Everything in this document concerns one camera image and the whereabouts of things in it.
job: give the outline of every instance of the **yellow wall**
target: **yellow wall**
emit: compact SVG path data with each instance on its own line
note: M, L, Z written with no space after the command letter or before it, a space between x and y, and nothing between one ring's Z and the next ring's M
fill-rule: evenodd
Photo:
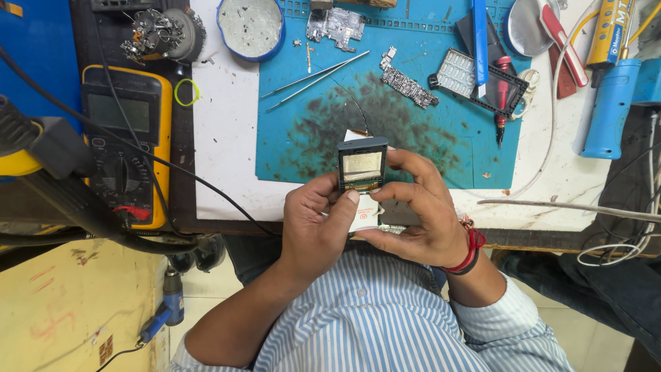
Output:
M163 256L91 240L1 272L0 369L93 372L111 335L113 355L134 348L154 313L162 262ZM104 372L155 371L155 349L150 342L121 355Z

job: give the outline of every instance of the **green rubber band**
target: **green rubber band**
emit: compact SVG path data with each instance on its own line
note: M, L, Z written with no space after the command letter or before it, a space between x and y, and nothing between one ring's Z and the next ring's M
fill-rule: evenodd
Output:
M181 83L183 83L184 81L190 81L190 83L193 84L193 88L195 88L195 98L190 103L187 103L187 104L181 103L181 101L179 101L179 97L176 96L176 92L179 90L179 85L181 85ZM198 89L197 84L195 84L195 81L192 81L191 79L181 79L176 84L176 86L175 86L175 100L179 105L182 105L183 107L190 106L193 103L195 103L195 101L197 101L199 98L200 98L200 90Z

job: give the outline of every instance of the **blue handle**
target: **blue handle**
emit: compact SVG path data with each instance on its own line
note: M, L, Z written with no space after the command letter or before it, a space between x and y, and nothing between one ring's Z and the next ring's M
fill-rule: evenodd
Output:
M486 2L473 0L473 40L475 49L475 81L483 85L489 80L486 50Z
M603 77L597 91L588 139L580 155L584 158L619 159L622 129L627 120L641 60L620 60Z
M142 332L140 332L140 342L146 344L149 342L156 332L158 332L161 327L165 324L165 321L167 318L170 316L172 313L172 310L161 304L159 307L159 311L156 313L156 315L153 317L151 320L151 323L145 328Z

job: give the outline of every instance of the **digital multimeter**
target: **digital multimeter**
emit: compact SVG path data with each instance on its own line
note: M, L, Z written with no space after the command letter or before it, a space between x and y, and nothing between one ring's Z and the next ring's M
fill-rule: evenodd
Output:
M143 150L169 161L173 95L170 82L162 76L128 68L110 67L110 76ZM110 92L103 66L92 65L83 70L81 98L84 115L134 143ZM86 128L85 136L98 169L87 180L89 187L111 208L135 206L151 212L145 220L132 216L133 228L161 227L165 214L143 155L93 128ZM170 169L156 162L152 166L167 201Z

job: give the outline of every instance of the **white tiled floor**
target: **white tiled floor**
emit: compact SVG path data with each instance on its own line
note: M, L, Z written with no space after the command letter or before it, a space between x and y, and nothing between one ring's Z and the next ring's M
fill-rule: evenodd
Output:
M622 372L633 339L610 327L548 299L532 288L514 280L539 309L539 316L555 331L558 343L577 372ZM236 293L243 286L234 276L229 257L211 273L192 269L182 277L186 316L178 326L170 327L170 355L183 335L207 311ZM442 291L447 298L447 286Z

